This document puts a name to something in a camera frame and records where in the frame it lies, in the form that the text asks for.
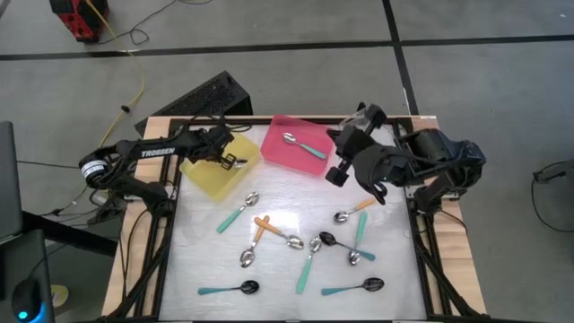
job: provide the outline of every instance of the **spoon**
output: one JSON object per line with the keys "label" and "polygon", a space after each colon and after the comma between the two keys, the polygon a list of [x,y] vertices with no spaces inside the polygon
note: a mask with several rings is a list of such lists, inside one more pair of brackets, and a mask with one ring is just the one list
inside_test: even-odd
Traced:
{"label": "spoon", "polygon": [[338,244],[339,246],[345,247],[349,250],[355,250],[355,251],[359,252],[361,254],[361,256],[365,257],[366,259],[368,259],[370,261],[374,261],[376,258],[375,255],[373,255],[369,252],[360,251],[358,249],[354,249],[354,248],[351,248],[349,246],[345,246],[341,242],[337,242],[337,240],[335,240],[335,236],[329,232],[323,231],[323,232],[319,233],[319,237],[321,238],[321,241],[323,241],[323,243],[325,243],[327,246],[334,246],[335,244]]}
{"label": "spoon", "polygon": [[[266,215],[265,218],[263,218],[263,221],[265,223],[269,223],[269,215]],[[249,265],[251,265],[253,260],[255,260],[255,252],[253,251],[253,248],[257,245],[257,243],[259,242],[259,239],[261,239],[261,236],[263,235],[264,230],[265,230],[264,228],[259,227],[259,229],[257,230],[257,234],[255,235],[255,238],[253,239],[253,242],[251,242],[251,248],[243,251],[243,253],[241,254],[241,258],[239,259],[240,263],[241,263],[241,267],[247,268],[247,267],[249,267]]]}
{"label": "spoon", "polygon": [[359,228],[357,229],[357,237],[355,238],[355,249],[349,251],[349,264],[356,266],[361,260],[361,254],[357,252],[357,248],[361,244],[362,234],[365,232],[365,224],[367,224],[367,213],[361,212],[361,219],[359,219]]}
{"label": "spoon", "polygon": [[245,281],[243,282],[243,284],[241,284],[240,287],[231,287],[231,288],[202,287],[197,289],[197,293],[200,295],[206,295],[212,292],[226,292],[234,290],[241,290],[244,294],[249,295],[259,290],[259,283],[256,281]]}
{"label": "spoon", "polygon": [[347,220],[349,220],[349,215],[351,215],[351,214],[353,214],[353,213],[355,213],[361,209],[364,209],[365,207],[367,207],[373,203],[375,203],[374,199],[368,199],[368,200],[362,201],[349,211],[337,212],[335,214],[335,216],[333,216],[333,220],[335,220],[336,223],[345,223],[345,222],[347,222]]}
{"label": "spoon", "polygon": [[249,195],[245,197],[245,203],[217,227],[217,232],[222,233],[223,231],[225,231],[225,229],[227,229],[227,227],[230,226],[230,224],[233,221],[235,221],[235,219],[237,219],[237,217],[241,214],[241,212],[243,212],[243,210],[245,210],[246,207],[257,204],[258,200],[259,200],[259,193],[257,192],[249,193]]}
{"label": "spoon", "polygon": [[361,287],[366,289],[369,292],[376,292],[376,291],[380,290],[381,288],[383,288],[384,285],[385,285],[385,282],[383,282],[382,279],[373,277],[373,278],[365,279],[365,281],[362,284],[360,284],[359,286],[341,287],[341,288],[323,288],[321,290],[321,295],[327,296],[327,295],[334,294],[336,292],[348,291],[350,289],[361,288]]}
{"label": "spoon", "polygon": [[297,142],[297,139],[295,139],[295,136],[290,134],[290,133],[283,133],[283,141],[287,144],[298,144],[299,146],[303,147],[303,149],[305,149],[306,151],[314,154],[316,157],[320,158],[320,159],[325,159],[326,155],[314,148],[311,148],[310,146],[306,145],[306,144],[300,144]]}
{"label": "spoon", "polygon": [[313,254],[321,249],[321,238],[318,236],[311,239],[309,243],[309,249],[311,253],[309,254],[309,258],[307,258],[307,262],[305,263],[305,267],[303,268],[303,272],[299,277],[299,281],[297,282],[297,294],[303,294],[303,290],[305,289],[305,284],[307,283],[307,276],[309,276],[309,271],[311,270],[311,261],[313,260]]}
{"label": "spoon", "polygon": [[273,225],[269,223],[263,222],[263,220],[259,219],[258,217],[256,217],[254,220],[258,226],[264,227],[265,229],[275,233],[276,235],[285,238],[287,240],[287,246],[294,249],[303,249],[303,240],[298,236],[295,235],[287,236],[283,232],[281,232],[281,230],[273,227]]}

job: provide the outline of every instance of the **pink container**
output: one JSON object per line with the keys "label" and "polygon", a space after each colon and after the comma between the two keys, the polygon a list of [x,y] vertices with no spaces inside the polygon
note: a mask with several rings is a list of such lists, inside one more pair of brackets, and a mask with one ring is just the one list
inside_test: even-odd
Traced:
{"label": "pink container", "polygon": [[[302,170],[309,174],[321,175],[329,162],[333,141],[326,134],[328,128],[296,118],[275,115],[261,145],[263,158],[270,162]],[[283,133],[295,136],[297,143],[306,144],[326,155],[320,159],[298,144],[287,144]]]}

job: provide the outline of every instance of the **teal-handled spoon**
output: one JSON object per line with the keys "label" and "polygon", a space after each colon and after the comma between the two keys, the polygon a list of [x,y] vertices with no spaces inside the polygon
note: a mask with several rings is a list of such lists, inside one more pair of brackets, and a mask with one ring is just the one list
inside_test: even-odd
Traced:
{"label": "teal-handled spoon", "polygon": [[343,292],[343,291],[348,291],[351,289],[361,288],[361,287],[364,288],[365,290],[369,291],[369,292],[376,292],[376,291],[380,290],[381,288],[383,288],[384,285],[385,285],[385,282],[383,282],[382,279],[377,278],[377,277],[372,277],[372,278],[365,279],[365,281],[358,286],[340,287],[340,288],[323,288],[321,290],[321,295],[327,296],[327,295],[334,294],[336,292]]}
{"label": "teal-handled spoon", "polygon": [[244,294],[252,294],[259,290],[259,283],[256,281],[245,281],[241,284],[240,287],[231,287],[231,288],[211,288],[211,287],[202,287],[197,289],[197,293],[200,295],[206,295],[208,293],[214,292],[227,292],[227,291],[235,291],[241,290]]}
{"label": "teal-handled spoon", "polygon": [[317,149],[306,145],[306,144],[301,144],[297,142],[297,139],[295,139],[295,136],[290,134],[290,133],[283,133],[283,141],[287,144],[298,144],[299,146],[301,146],[303,149],[305,149],[306,151],[314,154],[316,157],[320,158],[320,159],[325,159],[326,155],[320,151],[318,151]]}
{"label": "teal-handled spoon", "polygon": [[357,237],[355,238],[355,249],[349,251],[349,264],[351,266],[356,266],[359,260],[361,260],[361,254],[357,252],[357,248],[361,244],[362,234],[365,232],[365,225],[367,224],[367,213],[361,212],[361,218],[359,219],[359,227],[357,228]]}
{"label": "teal-handled spoon", "polygon": [[375,257],[375,255],[367,252],[367,251],[361,251],[355,248],[351,248],[349,246],[344,245],[341,242],[338,242],[335,239],[335,236],[329,232],[321,232],[319,233],[319,237],[321,238],[321,241],[323,241],[323,243],[325,243],[327,246],[334,246],[334,245],[339,245],[341,247],[345,247],[347,249],[349,249],[350,251],[356,251],[359,252],[361,254],[362,257],[365,257],[366,259],[370,260],[370,261],[374,261],[377,257]]}
{"label": "teal-handled spoon", "polygon": [[303,290],[305,289],[305,284],[307,283],[307,277],[309,276],[309,271],[311,270],[311,261],[313,260],[313,255],[317,251],[319,251],[319,249],[321,249],[321,238],[317,236],[311,239],[311,242],[309,243],[309,249],[311,253],[309,254],[309,258],[307,258],[307,261],[305,262],[305,267],[303,268],[303,272],[299,277],[299,281],[297,282],[297,289],[295,291],[299,295],[303,294]]}
{"label": "teal-handled spoon", "polygon": [[243,210],[245,210],[246,207],[257,204],[257,201],[259,201],[259,193],[249,193],[249,195],[245,197],[245,203],[217,227],[217,232],[224,232],[225,229],[227,229],[227,227],[229,227],[230,224],[233,223],[235,219],[237,219],[237,217],[241,214],[241,212],[243,212]]}

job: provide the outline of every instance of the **gray floor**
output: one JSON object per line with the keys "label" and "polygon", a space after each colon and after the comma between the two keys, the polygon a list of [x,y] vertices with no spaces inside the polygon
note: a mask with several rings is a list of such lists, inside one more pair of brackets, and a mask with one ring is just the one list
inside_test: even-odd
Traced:
{"label": "gray floor", "polygon": [[[124,31],[169,1],[110,3]],[[402,39],[568,34],[568,1],[392,1]],[[389,40],[379,0],[240,1],[174,4],[143,28],[139,48]],[[74,41],[48,2],[12,0],[0,18],[0,54],[113,50]],[[574,43],[404,48],[422,114],[438,115],[453,139],[476,141],[488,157],[463,212],[487,310],[506,319],[567,322],[574,317],[574,240],[549,231],[530,204],[531,173],[571,158]],[[110,138],[136,138],[132,125],[204,80],[228,70],[251,94],[257,114],[350,113],[360,100],[408,114],[392,48],[313,49],[142,57],[146,91]],[[92,150],[119,105],[138,90],[128,58],[0,61],[0,119],[12,120],[22,160],[76,164]],[[24,208],[42,213],[82,189],[78,171],[21,165]],[[572,179],[539,187],[549,222],[574,227]],[[82,201],[75,211],[89,209]],[[90,230],[117,236],[118,223]],[[63,249],[50,259],[54,283],[71,288],[58,322],[93,319],[111,259]]]}

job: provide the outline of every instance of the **wooden table frame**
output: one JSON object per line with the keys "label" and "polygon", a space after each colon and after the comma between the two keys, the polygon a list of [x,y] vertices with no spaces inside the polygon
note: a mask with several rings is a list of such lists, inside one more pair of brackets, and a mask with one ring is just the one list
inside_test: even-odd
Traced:
{"label": "wooden table frame", "polygon": [[[268,124],[272,116],[236,116],[226,117],[229,123],[249,122],[253,124]],[[294,116],[304,118],[312,122],[322,124],[336,124],[347,116]],[[183,117],[151,117],[148,119],[144,139],[166,137],[170,135],[170,125],[173,120],[183,119]],[[394,124],[400,124],[407,132],[417,131],[424,128],[438,128],[436,117],[402,117],[389,116],[389,121]],[[198,125],[212,125],[213,121],[205,118],[194,120]],[[180,173],[176,171],[179,160],[177,156],[158,157],[146,160],[140,160],[137,164],[135,176],[144,181],[159,181],[164,184],[173,183],[178,188]],[[443,209],[462,220],[462,214],[457,201],[443,201]],[[123,222],[120,239],[124,246],[127,245],[127,239],[130,231],[134,227],[137,216],[145,209],[143,202],[133,202],[126,209],[126,215]],[[414,230],[425,228],[421,217],[412,221]],[[156,250],[161,242],[165,232],[166,225],[169,223],[166,219],[153,221],[149,214],[145,214],[138,225],[134,228],[134,237],[132,238],[130,252],[130,267],[127,271],[126,286],[129,291],[142,273],[144,261],[149,259],[152,250]],[[478,278],[474,269],[474,262],[470,250],[470,245],[465,234],[465,229],[452,219],[437,214],[434,224],[427,228],[422,234],[425,245],[433,250],[437,255],[437,260],[442,266],[442,270],[455,286],[460,295],[468,304],[478,312],[484,313],[483,297],[478,284]],[[419,264],[419,274],[422,282],[422,293],[425,301],[427,315],[430,314],[449,314],[450,304],[445,300],[441,289],[438,287],[436,279],[426,271],[424,264],[417,255]],[[163,282],[165,279],[165,270],[168,259],[156,269],[144,293],[144,297],[132,308],[130,315],[134,316],[159,316],[161,306],[161,295]],[[109,279],[108,291],[102,309],[102,315],[107,315],[113,311],[122,301],[123,275],[120,253],[117,252],[112,273]]]}

